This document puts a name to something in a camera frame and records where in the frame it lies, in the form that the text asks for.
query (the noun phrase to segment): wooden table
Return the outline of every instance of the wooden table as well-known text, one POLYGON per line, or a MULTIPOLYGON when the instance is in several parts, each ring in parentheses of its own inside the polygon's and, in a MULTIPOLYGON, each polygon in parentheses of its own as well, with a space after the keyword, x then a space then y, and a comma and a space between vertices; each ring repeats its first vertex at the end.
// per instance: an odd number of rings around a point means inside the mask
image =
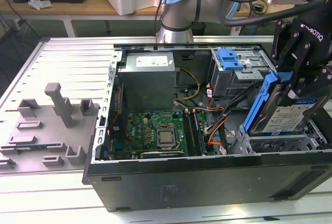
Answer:
MULTIPOLYGON (((156 14, 156 7, 149 7, 135 11, 130 15, 120 16, 108 2, 108 0, 85 0, 82 4, 52 3, 53 7, 36 10, 27 3, 14 3, 11 5, 24 19, 62 20, 68 37, 75 37, 76 33, 72 25, 73 20, 106 20, 106 28, 110 28, 107 20, 153 20, 156 14)), ((290 5, 270 5, 267 13, 292 8, 290 5)), ((0 12, 5 19, 15 20, 19 17, 9 7, 6 0, 0 0, 0 12)), ((236 13, 235 18, 246 18, 249 16, 249 4, 242 4, 241 9, 236 13)))

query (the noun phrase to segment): yellow wire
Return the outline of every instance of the yellow wire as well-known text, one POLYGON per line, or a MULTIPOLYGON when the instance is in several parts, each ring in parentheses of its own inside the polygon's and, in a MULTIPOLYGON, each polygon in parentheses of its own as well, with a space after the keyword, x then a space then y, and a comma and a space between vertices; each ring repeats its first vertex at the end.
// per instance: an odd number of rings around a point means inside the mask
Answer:
POLYGON ((196 77, 191 72, 189 72, 188 70, 186 70, 185 68, 182 68, 182 67, 180 67, 180 70, 183 70, 183 71, 187 72, 196 81, 196 83, 197 83, 197 91, 192 96, 183 97, 183 98, 175 98, 174 99, 175 101, 183 101, 183 100, 189 100, 191 98, 194 98, 194 97, 196 97, 199 94, 199 90, 201 88, 201 86, 200 86, 200 84, 198 82, 198 79, 196 79, 196 77))

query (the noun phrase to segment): cpu socket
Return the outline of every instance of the cpu socket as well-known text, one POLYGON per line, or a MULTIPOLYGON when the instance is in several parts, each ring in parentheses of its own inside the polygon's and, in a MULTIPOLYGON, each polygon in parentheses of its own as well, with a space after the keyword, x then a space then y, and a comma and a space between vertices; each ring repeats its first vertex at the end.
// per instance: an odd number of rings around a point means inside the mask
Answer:
POLYGON ((163 150, 169 150, 176 146, 174 128, 157 129, 157 145, 163 150))

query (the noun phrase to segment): floor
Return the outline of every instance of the floor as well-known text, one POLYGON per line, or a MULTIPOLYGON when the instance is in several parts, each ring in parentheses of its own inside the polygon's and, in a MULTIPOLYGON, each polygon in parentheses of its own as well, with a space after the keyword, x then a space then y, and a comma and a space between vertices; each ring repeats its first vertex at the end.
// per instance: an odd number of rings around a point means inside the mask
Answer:
MULTIPOLYGON (((74 21, 74 28, 79 37, 93 36, 153 36, 153 21, 110 21, 112 31, 106 32, 104 21, 74 21)), ((41 37, 66 37, 62 21, 34 20, 30 26, 41 37)), ((38 37, 21 21, 21 31, 10 31, 0 42, 0 96, 15 78, 24 62, 38 44, 38 37)), ((251 27, 246 27, 241 35, 250 35, 251 27)), ((207 23, 205 35, 229 35, 230 27, 216 23, 207 23)), ((259 27, 256 35, 273 35, 274 23, 259 27)))

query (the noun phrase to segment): metal workbench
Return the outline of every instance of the metal workbench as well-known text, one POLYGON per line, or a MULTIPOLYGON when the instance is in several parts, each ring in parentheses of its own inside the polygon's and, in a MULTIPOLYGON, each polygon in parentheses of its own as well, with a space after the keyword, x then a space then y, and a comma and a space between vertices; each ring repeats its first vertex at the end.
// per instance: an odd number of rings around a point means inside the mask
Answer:
MULTIPOLYGON (((273 37, 201 37, 206 43, 268 43, 273 37)), ((52 38, 38 44, 0 99, 0 145, 9 137, 22 99, 52 105, 44 94, 48 82, 59 82, 62 95, 75 104, 92 98, 100 103, 114 44, 151 43, 150 37, 52 38)), ((298 201, 108 213, 82 171, 0 177, 1 223, 332 223, 332 179, 298 201)))

